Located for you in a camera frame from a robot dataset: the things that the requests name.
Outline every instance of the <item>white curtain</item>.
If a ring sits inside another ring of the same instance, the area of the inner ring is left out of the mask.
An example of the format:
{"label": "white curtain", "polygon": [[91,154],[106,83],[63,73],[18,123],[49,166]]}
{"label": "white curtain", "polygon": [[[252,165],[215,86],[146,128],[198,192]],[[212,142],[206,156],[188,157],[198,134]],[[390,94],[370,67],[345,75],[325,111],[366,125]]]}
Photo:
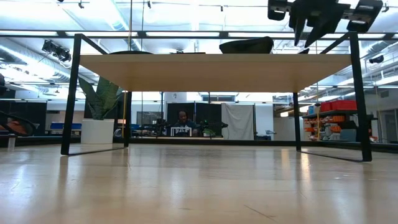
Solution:
{"label": "white curtain", "polygon": [[224,139],[254,140],[253,105],[221,104],[221,120],[228,124],[223,128]]}

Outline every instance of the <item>black table frame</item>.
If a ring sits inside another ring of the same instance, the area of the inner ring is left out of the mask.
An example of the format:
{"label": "black table frame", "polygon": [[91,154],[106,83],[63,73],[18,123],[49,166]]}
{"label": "black table frame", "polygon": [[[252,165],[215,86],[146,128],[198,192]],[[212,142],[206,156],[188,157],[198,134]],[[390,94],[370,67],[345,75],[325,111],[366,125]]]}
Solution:
{"label": "black table frame", "polygon": [[[101,54],[108,54],[105,50],[95,44],[92,40],[87,38],[83,34],[75,34],[74,43],[73,43],[73,61],[72,61],[72,69],[70,74],[69,81],[69,94],[67,100],[67,110],[65,113],[65,124],[64,124],[64,132],[62,138],[62,146],[61,146],[61,154],[74,156],[80,154],[94,153],[94,152],[103,152],[110,151],[116,149],[124,149],[129,146],[130,140],[130,123],[131,123],[131,103],[127,103],[125,107],[126,111],[126,128],[124,129],[124,147],[118,147],[113,149],[103,149],[98,151],[89,151],[89,152],[78,152],[78,153],[70,153],[69,146],[71,140],[71,130],[72,130],[72,120],[73,120],[73,110],[75,108],[75,100],[76,100],[76,88],[77,88],[77,80],[78,80],[78,72],[80,66],[80,54],[81,54],[81,41],[84,40],[87,44],[91,45],[94,49],[99,51]],[[354,161],[354,162],[369,162],[372,161],[372,151],[371,144],[368,136],[368,122],[366,121],[366,106],[365,106],[365,97],[364,97],[364,88],[362,81],[362,71],[361,71],[361,61],[359,57],[359,41],[358,41],[358,33],[357,32],[348,32],[344,36],[337,39],[334,43],[332,43],[329,47],[321,52],[321,54],[326,54],[336,46],[341,44],[344,40],[349,40],[349,47],[351,50],[351,65],[353,68],[353,79],[354,79],[354,91],[356,97],[356,104],[358,109],[358,123],[359,123],[359,131],[358,137],[361,143],[362,149],[362,159],[352,159],[345,157],[336,157],[329,156],[326,154],[319,154],[315,152],[302,151],[302,142],[300,139],[300,118],[299,118],[299,99],[298,93],[293,93],[293,103],[294,103],[294,120],[295,120],[295,144],[296,151],[306,154],[313,154],[318,156],[330,157],[335,159],[342,159],[346,161]],[[131,92],[125,93],[127,94],[127,102],[131,102]]]}

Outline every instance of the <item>wooden tabletop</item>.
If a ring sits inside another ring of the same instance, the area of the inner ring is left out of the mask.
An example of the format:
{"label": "wooden tabletop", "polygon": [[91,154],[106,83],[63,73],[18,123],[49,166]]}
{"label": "wooden tabletop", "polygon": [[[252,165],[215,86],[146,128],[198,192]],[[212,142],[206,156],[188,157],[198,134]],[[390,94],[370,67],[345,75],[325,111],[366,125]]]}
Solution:
{"label": "wooden tabletop", "polygon": [[128,91],[298,92],[351,64],[350,55],[82,55],[80,64]]}

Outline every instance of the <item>white planter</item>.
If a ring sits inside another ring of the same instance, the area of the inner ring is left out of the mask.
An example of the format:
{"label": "white planter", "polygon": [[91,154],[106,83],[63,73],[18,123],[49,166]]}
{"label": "white planter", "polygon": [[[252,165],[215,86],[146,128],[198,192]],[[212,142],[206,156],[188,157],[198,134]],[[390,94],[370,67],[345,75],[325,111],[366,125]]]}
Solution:
{"label": "white planter", "polygon": [[83,119],[81,125],[82,144],[112,144],[113,120],[97,121]]}

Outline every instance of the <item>wooden floor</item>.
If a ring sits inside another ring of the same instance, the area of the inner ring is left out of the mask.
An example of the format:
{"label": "wooden floor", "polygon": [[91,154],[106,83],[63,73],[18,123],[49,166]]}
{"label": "wooden floor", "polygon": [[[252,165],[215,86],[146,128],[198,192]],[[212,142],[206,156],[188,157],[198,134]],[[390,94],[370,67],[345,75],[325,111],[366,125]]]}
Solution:
{"label": "wooden floor", "polygon": [[0,149],[0,223],[398,223],[397,154],[362,164],[289,147],[59,150]]}

